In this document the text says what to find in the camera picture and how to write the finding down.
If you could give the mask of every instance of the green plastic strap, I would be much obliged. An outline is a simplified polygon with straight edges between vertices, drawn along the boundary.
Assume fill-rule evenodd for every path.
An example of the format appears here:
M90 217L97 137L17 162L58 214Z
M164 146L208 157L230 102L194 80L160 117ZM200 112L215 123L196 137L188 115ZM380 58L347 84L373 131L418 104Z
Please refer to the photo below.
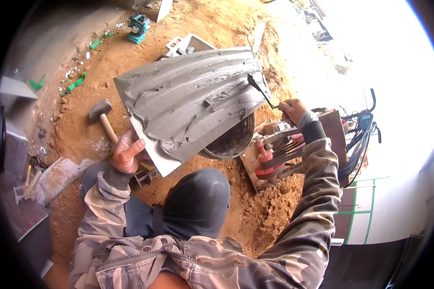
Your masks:
M109 33L105 33L105 34L103 34L103 37L102 38L108 38L108 37L111 37L112 36L112 31L110 31Z
M71 84L65 92L63 92L63 94L61 96L65 96L66 94L70 93L73 89L75 89L79 84L81 84L82 82L84 82L85 77L87 76L86 72L82 73L84 76L82 76L81 78L79 78L75 83Z
M92 43L92 45L90 45L90 49L95 49L95 47L97 47L99 43L100 43L100 40L99 40L99 39L95 40L95 41Z
M39 83L39 84L36 84L35 81L33 81L32 79L29 80L29 84L30 84L30 86L32 86L32 88L35 89L35 90L39 90L39 89L41 89L42 86L43 86L43 77L44 77L44 76L45 76L45 74L43 74L43 75L42 75L42 78L40 78L40 83Z

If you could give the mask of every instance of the gray mortar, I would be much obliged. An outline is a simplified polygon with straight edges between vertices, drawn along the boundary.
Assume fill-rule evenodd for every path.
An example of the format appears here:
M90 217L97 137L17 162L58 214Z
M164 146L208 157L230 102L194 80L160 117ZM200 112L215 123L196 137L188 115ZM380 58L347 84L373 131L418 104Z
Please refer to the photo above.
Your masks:
M249 47L216 49L154 62L114 79L127 112L168 157L181 163L271 98Z

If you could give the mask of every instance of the leg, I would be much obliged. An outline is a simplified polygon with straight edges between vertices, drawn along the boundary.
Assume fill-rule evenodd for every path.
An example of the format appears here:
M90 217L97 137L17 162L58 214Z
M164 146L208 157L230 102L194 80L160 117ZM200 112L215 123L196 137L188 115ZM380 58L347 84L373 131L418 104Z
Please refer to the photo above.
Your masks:
M164 208L164 232L188 240L217 238L230 204L230 184L220 171L207 168L181 179Z
M90 165L85 169L81 177L80 193L82 202L84 201L88 190L96 184L98 172L106 171L109 165L109 162L102 161ZM130 200L124 204L124 210L125 218L127 220L127 227L124 228L124 235L126 237L142 236L148 238L153 231L152 209L134 195L130 195Z

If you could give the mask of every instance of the dirt ground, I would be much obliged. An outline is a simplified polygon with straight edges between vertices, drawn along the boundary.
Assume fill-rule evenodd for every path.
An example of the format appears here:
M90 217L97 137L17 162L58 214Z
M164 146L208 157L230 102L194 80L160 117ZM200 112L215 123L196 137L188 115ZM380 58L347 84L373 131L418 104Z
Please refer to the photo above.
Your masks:
M145 10L145 14L148 13L154 14L154 9ZM171 12L159 23L151 22L150 31L139 45L126 40L130 29L123 25L91 51L90 60L80 59L83 65L67 64L66 70L54 80L41 101L29 153L38 156L41 166L51 165L60 156L76 163L86 158L103 159L110 151L109 137L100 122L89 123L88 110L98 101L108 98L113 106L108 119L116 134L122 135L130 126L112 80L114 77L155 61L167 52L166 43L175 36L184 37L188 33L198 35L218 48L254 46L255 30L261 23L265 23L265 29L256 56L272 95L277 98L273 102L296 97L285 71L286 60L278 53L277 30L284 25L283 20L269 13L259 0L181 0L174 2ZM72 73L69 82L61 82L65 79L64 73L74 66L80 71ZM65 89L76 80L77 73L82 72L87 73L85 81L61 98L58 87ZM272 111L268 105L257 110L255 115L256 124L280 117L280 113ZM46 148L47 155L36 151L41 146ZM221 236L232 236L243 244L247 255L258 256L272 245L288 224L302 195L303 176L289 177L276 187L256 194L239 159L219 161L195 155L167 177L154 178L143 189L131 184L132 193L149 205L162 204L169 189L182 177L205 167L222 171L231 183L230 209ZM55 265L44 280L51 288L68 286L69 256L84 215L79 183L79 180L74 182L49 204L53 210L51 261Z

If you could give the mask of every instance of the jacket sleeve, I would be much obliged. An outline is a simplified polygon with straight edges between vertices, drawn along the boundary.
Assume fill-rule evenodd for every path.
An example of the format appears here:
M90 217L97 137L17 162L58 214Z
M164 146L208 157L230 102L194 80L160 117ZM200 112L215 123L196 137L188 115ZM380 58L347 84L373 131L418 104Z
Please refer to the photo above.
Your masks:
M131 175L112 164L100 171L97 183L85 195L85 217L79 226L70 261L69 288L98 287L92 253L108 239L121 239L126 226L123 204L129 200Z
M310 143L302 154L305 171L302 199L275 244L259 257L295 288L317 288L320 284L335 233L333 215L341 201L338 160L331 150L331 141L324 136L319 121L305 130L309 127L310 136L304 139Z

